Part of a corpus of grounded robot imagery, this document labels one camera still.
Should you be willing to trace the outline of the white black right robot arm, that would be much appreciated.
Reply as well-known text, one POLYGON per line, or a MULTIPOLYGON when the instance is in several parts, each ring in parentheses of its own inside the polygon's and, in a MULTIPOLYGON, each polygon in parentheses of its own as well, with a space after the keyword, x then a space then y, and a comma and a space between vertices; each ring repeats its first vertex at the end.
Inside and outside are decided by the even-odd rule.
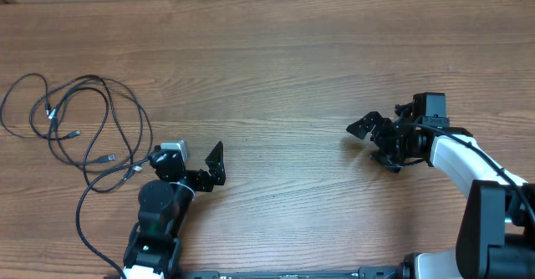
POLYGON ((377 149, 370 158, 397 173, 426 163, 466 197, 454 248, 413 253, 398 266, 362 267, 360 278, 532 278, 534 186, 491 158, 462 127, 451 126, 443 93, 415 94, 395 106, 396 119, 377 111, 347 127, 377 149))

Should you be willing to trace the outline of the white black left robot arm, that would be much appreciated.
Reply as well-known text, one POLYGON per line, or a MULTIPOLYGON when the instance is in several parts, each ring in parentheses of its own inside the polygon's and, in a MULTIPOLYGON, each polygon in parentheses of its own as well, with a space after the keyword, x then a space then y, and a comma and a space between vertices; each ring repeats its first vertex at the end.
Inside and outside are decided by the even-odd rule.
POLYGON ((138 221, 133 225, 119 266, 92 246, 85 237, 80 214, 84 199, 94 185, 109 172, 94 179, 80 196, 75 226, 80 240, 96 256, 111 265, 122 279, 179 278, 181 242, 179 234, 189 207, 199 192, 211 192, 226 182, 224 145, 218 142, 205 158, 207 170, 186 168, 187 150, 183 140, 163 142, 143 160, 155 170, 156 180, 142 186, 138 194, 138 221))

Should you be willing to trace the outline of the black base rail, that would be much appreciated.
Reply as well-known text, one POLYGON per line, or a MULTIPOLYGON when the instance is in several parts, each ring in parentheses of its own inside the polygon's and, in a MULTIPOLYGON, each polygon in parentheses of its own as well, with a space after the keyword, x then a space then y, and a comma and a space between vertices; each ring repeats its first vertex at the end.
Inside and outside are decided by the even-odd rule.
POLYGON ((255 271, 225 273, 191 271, 180 275, 183 279, 411 279, 414 272, 405 263, 398 266, 362 266, 344 271, 255 271))

